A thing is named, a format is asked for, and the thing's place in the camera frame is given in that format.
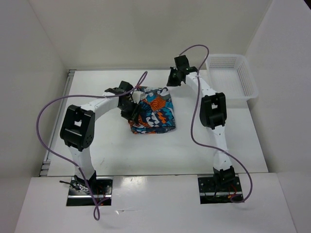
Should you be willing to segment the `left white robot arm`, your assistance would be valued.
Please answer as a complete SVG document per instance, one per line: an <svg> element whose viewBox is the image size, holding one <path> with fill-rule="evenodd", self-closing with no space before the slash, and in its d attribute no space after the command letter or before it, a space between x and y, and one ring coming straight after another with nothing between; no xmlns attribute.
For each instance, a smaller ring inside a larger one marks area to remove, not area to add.
<svg viewBox="0 0 311 233"><path fill-rule="evenodd" d="M70 105L66 110L60 137L77 164L75 181L86 194L95 192L98 186L90 155L95 122L108 111L119 108L121 117L137 123L140 107L138 101L133 98L133 91L134 87L130 83L122 81L119 87L105 90L100 98L81 106Z"/></svg>

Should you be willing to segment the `colourful patterned shorts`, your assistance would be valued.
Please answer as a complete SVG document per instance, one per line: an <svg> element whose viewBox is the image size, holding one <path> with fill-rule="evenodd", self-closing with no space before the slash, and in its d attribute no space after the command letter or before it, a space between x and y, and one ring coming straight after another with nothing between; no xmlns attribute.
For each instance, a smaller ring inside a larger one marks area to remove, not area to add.
<svg viewBox="0 0 311 233"><path fill-rule="evenodd" d="M175 130L174 107L167 87L139 86L134 93L139 94L140 111L137 123L128 121L132 133L155 134Z"/></svg>

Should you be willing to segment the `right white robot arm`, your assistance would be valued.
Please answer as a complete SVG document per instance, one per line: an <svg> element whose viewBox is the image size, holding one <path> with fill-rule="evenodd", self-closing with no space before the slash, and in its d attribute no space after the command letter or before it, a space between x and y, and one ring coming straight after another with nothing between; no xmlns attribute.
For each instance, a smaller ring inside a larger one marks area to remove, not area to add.
<svg viewBox="0 0 311 233"><path fill-rule="evenodd" d="M227 107L225 94L217 92L191 67L185 55L174 58L175 66L170 68L167 86L176 87L185 83L197 92L195 110L199 110L201 124L207 128L210 139L215 143L213 155L214 190L224 191L235 179L235 170L228 156L225 138Z"/></svg>

